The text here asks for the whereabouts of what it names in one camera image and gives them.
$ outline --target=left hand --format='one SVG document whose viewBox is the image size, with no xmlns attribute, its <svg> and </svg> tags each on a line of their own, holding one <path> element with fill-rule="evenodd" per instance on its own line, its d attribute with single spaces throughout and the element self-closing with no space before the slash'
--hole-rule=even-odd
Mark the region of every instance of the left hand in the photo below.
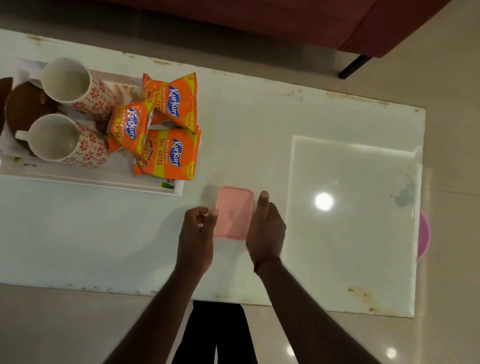
<svg viewBox="0 0 480 364">
<path fill-rule="evenodd" d="M 217 209 L 208 212 L 206 207 L 192 208 L 185 213 L 179 236 L 176 270 L 198 274 L 200 277 L 208 270 L 213 260 L 213 230 L 217 216 Z"/>
</svg>

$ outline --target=white table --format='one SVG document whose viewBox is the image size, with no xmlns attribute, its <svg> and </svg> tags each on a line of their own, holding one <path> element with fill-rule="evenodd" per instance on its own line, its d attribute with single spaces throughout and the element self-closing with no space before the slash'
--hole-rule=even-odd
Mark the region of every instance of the white table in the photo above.
<svg viewBox="0 0 480 364">
<path fill-rule="evenodd" d="M 325 309 L 413 316 L 424 109 L 5 30 L 0 39 L 2 77 L 10 56 L 162 80 L 195 71 L 202 128 L 182 197 L 0 178 L 0 282 L 153 295 L 173 269 L 184 211 L 234 185 L 269 191 L 288 226 L 283 259 Z M 330 210 L 316 207 L 320 194 Z M 193 298 L 270 304 L 245 244 L 228 240 L 215 240 Z"/>
</svg>

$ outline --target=white mug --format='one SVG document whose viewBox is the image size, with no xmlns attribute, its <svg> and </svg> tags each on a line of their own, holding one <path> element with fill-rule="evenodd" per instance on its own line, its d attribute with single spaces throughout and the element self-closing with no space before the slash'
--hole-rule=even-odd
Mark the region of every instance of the white mug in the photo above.
<svg viewBox="0 0 480 364">
<path fill-rule="evenodd" d="M 37 157 L 49 162 L 98 167 L 108 158 L 105 139 L 61 114 L 38 118 L 28 132 L 19 130 L 15 138 L 27 141 Z"/>
<path fill-rule="evenodd" d="M 41 77 L 42 88 L 55 101 L 91 116 L 96 121 L 110 118 L 115 94 L 79 61 L 57 58 L 47 64 Z"/>
</svg>

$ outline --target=kurkure packet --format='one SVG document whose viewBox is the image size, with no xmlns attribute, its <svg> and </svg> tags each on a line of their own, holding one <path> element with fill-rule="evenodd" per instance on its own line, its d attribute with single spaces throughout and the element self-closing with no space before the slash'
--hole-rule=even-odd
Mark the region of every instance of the kurkure packet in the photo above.
<svg viewBox="0 0 480 364">
<path fill-rule="evenodd" d="M 115 106 L 108 122 L 107 145 L 110 153 L 122 146 L 135 154 L 143 151 L 145 134 L 152 121 L 155 98 Z"/>
<path fill-rule="evenodd" d="M 144 151 L 135 156 L 133 173 L 191 180 L 195 175 L 201 130 L 149 130 Z"/>
<path fill-rule="evenodd" d="M 168 82 L 165 81 L 156 81 L 152 80 L 149 75 L 144 73 L 143 83 L 142 83 L 142 99 L 153 97 L 155 91 L 161 91 L 163 87 L 168 85 Z M 152 125 L 160 124 L 161 122 L 170 120 L 164 113 L 160 110 L 155 110 L 152 117 Z"/>
<path fill-rule="evenodd" d="M 155 109 L 160 110 L 178 126 L 195 132 L 197 125 L 197 76 L 188 74 L 169 82 L 157 95 Z"/>
</svg>

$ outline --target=red sofa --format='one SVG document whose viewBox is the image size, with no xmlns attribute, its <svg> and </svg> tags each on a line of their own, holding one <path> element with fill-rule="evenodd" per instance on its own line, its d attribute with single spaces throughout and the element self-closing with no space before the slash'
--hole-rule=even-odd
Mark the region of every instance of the red sofa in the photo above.
<svg viewBox="0 0 480 364">
<path fill-rule="evenodd" d="M 360 56 L 382 57 L 450 0 L 108 0 Z"/>
</svg>

